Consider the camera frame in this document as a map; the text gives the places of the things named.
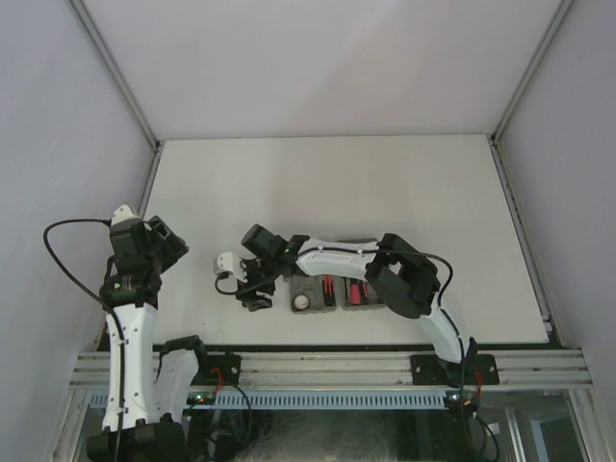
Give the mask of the black tape roll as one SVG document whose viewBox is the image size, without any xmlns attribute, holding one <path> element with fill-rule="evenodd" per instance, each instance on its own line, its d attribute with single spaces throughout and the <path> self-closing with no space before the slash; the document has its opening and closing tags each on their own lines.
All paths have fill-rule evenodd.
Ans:
<svg viewBox="0 0 616 462">
<path fill-rule="evenodd" d="M 293 308 L 296 311 L 304 311 L 310 307 L 310 298 L 305 294 L 296 295 L 293 298 Z"/>
</svg>

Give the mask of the grey plastic tool case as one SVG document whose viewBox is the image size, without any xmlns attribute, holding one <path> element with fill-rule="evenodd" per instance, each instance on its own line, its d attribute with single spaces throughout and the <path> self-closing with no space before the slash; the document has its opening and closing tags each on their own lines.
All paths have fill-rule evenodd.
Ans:
<svg viewBox="0 0 616 462">
<path fill-rule="evenodd" d="M 378 250 L 377 240 L 360 239 L 327 242 L 308 239 L 297 252 L 297 272 L 286 278 L 290 292 L 290 308 L 295 314 L 317 314 L 333 312 L 338 308 L 346 311 L 380 309 L 385 306 L 381 296 L 365 279 L 366 266 Z M 323 302 L 322 277 L 333 278 L 336 305 L 328 307 Z M 360 285 L 363 304 L 352 306 L 350 285 Z M 310 307 L 304 311 L 293 308 L 293 298 L 305 294 L 310 298 Z"/>
</svg>

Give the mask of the red utility knife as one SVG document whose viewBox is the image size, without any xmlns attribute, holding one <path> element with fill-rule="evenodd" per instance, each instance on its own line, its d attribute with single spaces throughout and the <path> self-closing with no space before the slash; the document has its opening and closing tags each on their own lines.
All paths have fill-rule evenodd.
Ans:
<svg viewBox="0 0 616 462">
<path fill-rule="evenodd" d="M 333 278 L 330 275 L 324 275 L 321 280 L 323 302 L 326 306 L 331 307 L 336 305 L 336 297 L 334 291 Z"/>
</svg>

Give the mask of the red screwdriver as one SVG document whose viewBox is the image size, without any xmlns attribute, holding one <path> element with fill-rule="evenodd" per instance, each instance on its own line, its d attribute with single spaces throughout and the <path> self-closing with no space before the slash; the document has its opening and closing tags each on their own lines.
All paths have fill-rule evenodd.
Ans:
<svg viewBox="0 0 616 462">
<path fill-rule="evenodd" d="M 363 304 L 362 293 L 359 284 L 353 283 L 350 285 L 350 302 L 352 306 L 359 306 Z"/>
</svg>

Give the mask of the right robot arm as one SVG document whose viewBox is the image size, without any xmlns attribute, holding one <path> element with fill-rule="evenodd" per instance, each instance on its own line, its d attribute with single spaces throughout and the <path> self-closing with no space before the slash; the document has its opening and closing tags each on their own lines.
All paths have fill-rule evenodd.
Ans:
<svg viewBox="0 0 616 462">
<path fill-rule="evenodd" d="M 476 341 L 444 305 L 453 277 L 447 260 L 420 252 L 392 233 L 364 243 L 328 242 L 307 235 L 285 240 L 256 224 L 244 235 L 242 246 L 254 257 L 233 254 L 229 271 L 238 281 L 233 296 L 249 310 L 271 307 L 270 296 L 281 276 L 362 281 L 387 308 L 421 326 L 452 385 L 460 386 L 475 375 Z"/>
</svg>

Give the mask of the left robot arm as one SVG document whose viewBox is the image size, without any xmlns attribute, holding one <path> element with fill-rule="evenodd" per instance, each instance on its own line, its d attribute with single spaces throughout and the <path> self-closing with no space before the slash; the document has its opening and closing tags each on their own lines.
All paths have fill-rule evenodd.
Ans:
<svg viewBox="0 0 616 462">
<path fill-rule="evenodd" d="M 115 273 L 99 291 L 107 310 L 110 379 L 102 432 L 88 438 L 91 461 L 187 461 L 182 425 L 189 388 L 207 380 L 210 360 L 189 336 L 153 356 L 162 275 L 189 248 L 158 217 L 144 220 L 129 206 L 111 218 Z"/>
</svg>

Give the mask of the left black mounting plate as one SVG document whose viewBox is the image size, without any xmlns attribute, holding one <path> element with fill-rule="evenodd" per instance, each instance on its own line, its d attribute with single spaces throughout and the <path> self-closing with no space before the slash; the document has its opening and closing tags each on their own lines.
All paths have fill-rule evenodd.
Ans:
<svg viewBox="0 0 616 462">
<path fill-rule="evenodd" d="M 200 353 L 197 356 L 197 364 L 198 370 L 192 385 L 212 385 L 219 382 L 239 384 L 242 357 L 238 354 Z"/>
</svg>

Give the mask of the black mounting plate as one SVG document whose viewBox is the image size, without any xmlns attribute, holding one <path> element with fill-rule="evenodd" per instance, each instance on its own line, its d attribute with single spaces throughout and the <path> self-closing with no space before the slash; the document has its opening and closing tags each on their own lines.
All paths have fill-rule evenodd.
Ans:
<svg viewBox="0 0 616 462">
<path fill-rule="evenodd" d="M 464 366 L 447 363 L 435 354 L 414 354 L 410 356 L 410 371 L 415 385 L 448 385 L 456 388 L 464 379 L 465 385 L 501 383 L 496 359 L 490 354 L 478 354 Z"/>
<path fill-rule="evenodd" d="M 197 364 L 198 370 L 192 385 L 212 385 L 219 382 L 239 384 L 242 357 L 238 354 L 200 353 L 197 356 Z"/>
</svg>

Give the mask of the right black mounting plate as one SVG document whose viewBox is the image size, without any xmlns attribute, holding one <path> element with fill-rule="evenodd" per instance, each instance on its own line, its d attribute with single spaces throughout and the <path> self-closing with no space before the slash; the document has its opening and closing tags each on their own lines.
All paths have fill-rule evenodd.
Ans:
<svg viewBox="0 0 616 462">
<path fill-rule="evenodd" d="M 501 383 L 496 359 L 490 354 L 478 354 L 464 366 L 447 363 L 435 354 L 414 354 L 410 356 L 410 371 L 415 385 L 448 385 L 456 388 L 464 379 L 465 385 Z"/>
</svg>

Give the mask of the aluminium front rail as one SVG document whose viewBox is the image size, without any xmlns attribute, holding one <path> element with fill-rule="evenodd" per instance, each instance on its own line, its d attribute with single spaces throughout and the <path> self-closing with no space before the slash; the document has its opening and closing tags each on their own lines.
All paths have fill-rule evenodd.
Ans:
<svg viewBox="0 0 616 462">
<path fill-rule="evenodd" d="M 492 350 L 508 390 L 588 388 L 579 350 Z M 242 352 L 240 385 L 251 389 L 401 389 L 414 384 L 409 351 Z"/>
</svg>

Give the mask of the left aluminium frame post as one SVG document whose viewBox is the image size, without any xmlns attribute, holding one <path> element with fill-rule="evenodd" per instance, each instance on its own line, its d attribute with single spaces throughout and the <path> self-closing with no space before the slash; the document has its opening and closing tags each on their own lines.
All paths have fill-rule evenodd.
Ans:
<svg viewBox="0 0 616 462">
<path fill-rule="evenodd" d="M 122 101 L 133 122 L 148 145 L 149 155 L 145 176 L 140 186 L 136 211 L 143 217 L 151 195 L 154 179 L 161 161 L 162 142 L 155 135 L 151 124 L 142 110 L 136 95 L 123 75 L 116 58 L 103 37 L 85 1 L 67 0 L 64 2 L 90 44 L 94 56 L 101 64 L 115 92 Z"/>
</svg>

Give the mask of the aluminium frame post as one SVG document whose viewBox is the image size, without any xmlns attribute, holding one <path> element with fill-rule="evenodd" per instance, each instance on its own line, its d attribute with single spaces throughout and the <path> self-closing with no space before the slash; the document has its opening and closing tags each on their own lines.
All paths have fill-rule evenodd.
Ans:
<svg viewBox="0 0 616 462">
<path fill-rule="evenodd" d="M 514 230 L 518 238 L 520 249 L 526 264 L 526 271 L 530 284 L 538 302 L 539 310 L 544 316 L 551 314 L 550 297 L 545 287 L 542 271 L 526 228 L 526 220 L 509 174 L 509 168 L 504 156 L 502 142 L 515 115 L 530 92 L 534 81 L 538 77 L 545 61 L 552 52 L 562 29 L 569 20 L 570 15 L 577 6 L 578 1 L 559 1 L 548 26 L 538 41 L 524 72 L 501 114 L 495 129 L 486 136 L 495 164 L 497 175 L 512 219 Z"/>
<path fill-rule="evenodd" d="M 142 110 L 136 95 L 123 75 L 116 58 L 103 37 L 85 1 L 67 0 L 64 2 L 90 44 L 94 56 L 101 64 L 115 92 L 122 101 L 133 122 L 148 145 L 149 155 L 145 176 L 140 186 L 136 211 L 143 217 L 151 195 L 154 179 L 161 161 L 162 142 L 155 135 L 151 124 Z"/>
</svg>

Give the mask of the right aluminium frame post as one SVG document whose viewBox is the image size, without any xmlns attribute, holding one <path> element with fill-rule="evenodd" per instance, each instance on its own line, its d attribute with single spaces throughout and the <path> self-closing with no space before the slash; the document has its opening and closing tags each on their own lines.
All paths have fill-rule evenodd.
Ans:
<svg viewBox="0 0 616 462">
<path fill-rule="evenodd" d="M 514 230 L 518 238 L 520 249 L 526 264 L 526 271 L 530 284 L 538 302 L 539 310 L 544 316 L 551 314 L 550 297 L 545 287 L 542 271 L 526 228 L 526 220 L 509 174 L 509 168 L 504 156 L 502 142 L 515 115 L 530 92 L 534 81 L 538 77 L 545 61 L 552 52 L 562 29 L 569 20 L 570 15 L 577 6 L 578 1 L 559 1 L 548 26 L 538 41 L 524 72 L 501 114 L 495 129 L 486 136 L 495 164 L 497 175 L 512 219 Z"/>
</svg>

